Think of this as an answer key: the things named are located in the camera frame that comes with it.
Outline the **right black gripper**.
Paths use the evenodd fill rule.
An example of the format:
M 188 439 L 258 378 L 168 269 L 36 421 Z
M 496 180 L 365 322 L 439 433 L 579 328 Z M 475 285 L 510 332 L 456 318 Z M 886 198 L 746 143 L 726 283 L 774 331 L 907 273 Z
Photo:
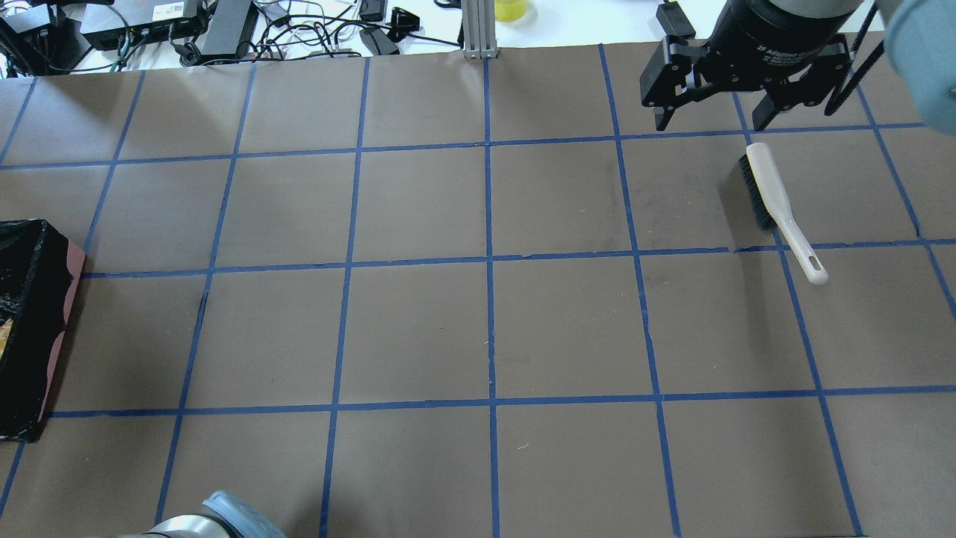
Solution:
M 835 37 L 854 1 L 727 1 L 703 46 L 666 35 L 645 66 L 641 104 L 664 132 L 675 112 L 720 91 L 766 94 L 751 113 L 756 132 L 798 105 L 826 101 L 849 74 L 851 50 Z M 788 77 L 806 68 L 796 81 Z

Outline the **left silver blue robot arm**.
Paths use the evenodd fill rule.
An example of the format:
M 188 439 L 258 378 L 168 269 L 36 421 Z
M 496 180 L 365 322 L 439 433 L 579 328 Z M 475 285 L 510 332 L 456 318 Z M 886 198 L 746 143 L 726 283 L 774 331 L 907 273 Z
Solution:
M 265 514 L 225 490 L 215 491 L 196 512 L 161 521 L 150 537 L 285 537 Z

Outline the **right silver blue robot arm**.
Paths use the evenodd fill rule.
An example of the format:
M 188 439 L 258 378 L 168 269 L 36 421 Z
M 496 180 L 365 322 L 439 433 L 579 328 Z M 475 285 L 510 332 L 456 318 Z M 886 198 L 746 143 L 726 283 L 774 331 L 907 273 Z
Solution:
M 729 92 L 764 92 L 751 114 L 761 132 L 796 106 L 832 116 L 881 59 L 901 76 L 927 126 L 954 134 L 954 3 L 875 1 L 854 41 L 841 27 L 857 1 L 727 1 L 713 32 L 692 45 L 695 28 L 676 1 L 662 1 L 665 37 L 643 70 L 641 103 L 666 129 L 690 102 Z

